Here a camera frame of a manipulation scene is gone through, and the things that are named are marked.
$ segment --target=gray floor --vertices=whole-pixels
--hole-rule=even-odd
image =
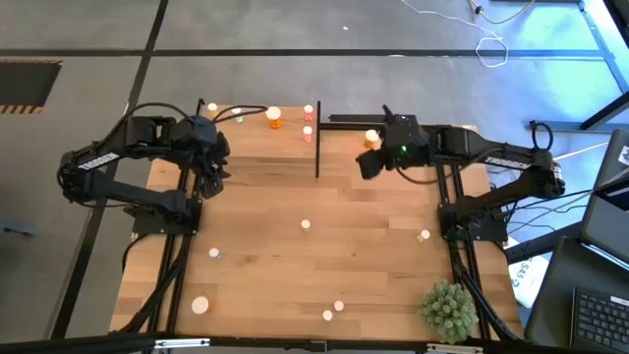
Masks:
[[[464,0],[411,2],[474,21]],[[482,4],[495,18],[521,6]],[[143,48],[157,5],[157,0],[5,0],[0,48]],[[600,13],[597,0],[592,7]],[[604,22],[605,13],[600,17],[614,54],[626,57],[626,48]],[[536,5],[504,26],[477,22],[503,35],[512,49],[597,48],[575,5]],[[178,0],[168,6],[157,48],[474,49],[481,36],[459,23],[417,15],[396,0]],[[54,180],[59,158],[111,129],[139,62],[65,58],[42,114],[0,115],[0,215],[37,230],[33,238],[0,235],[0,342],[40,339],[49,329],[87,216],[61,196]],[[490,70],[476,58],[203,57],[152,59],[140,102],[165,101],[192,110],[198,97],[277,105],[320,99],[324,115],[374,113],[386,103],[414,112],[422,122],[477,125],[488,139],[527,146],[525,122],[580,121],[618,95],[613,76],[598,59],[510,59]],[[563,154],[607,139],[556,134],[552,151]],[[564,160],[568,192],[593,185],[603,153],[599,148]],[[141,185],[148,163],[125,161],[118,171],[118,179]],[[515,177],[507,172],[491,178],[500,185]],[[539,224],[561,227],[582,212],[545,217]],[[522,211],[514,219],[538,213]],[[131,219],[122,211],[106,212],[69,335],[107,331],[130,229]],[[544,233],[525,228],[513,236],[523,241]]]

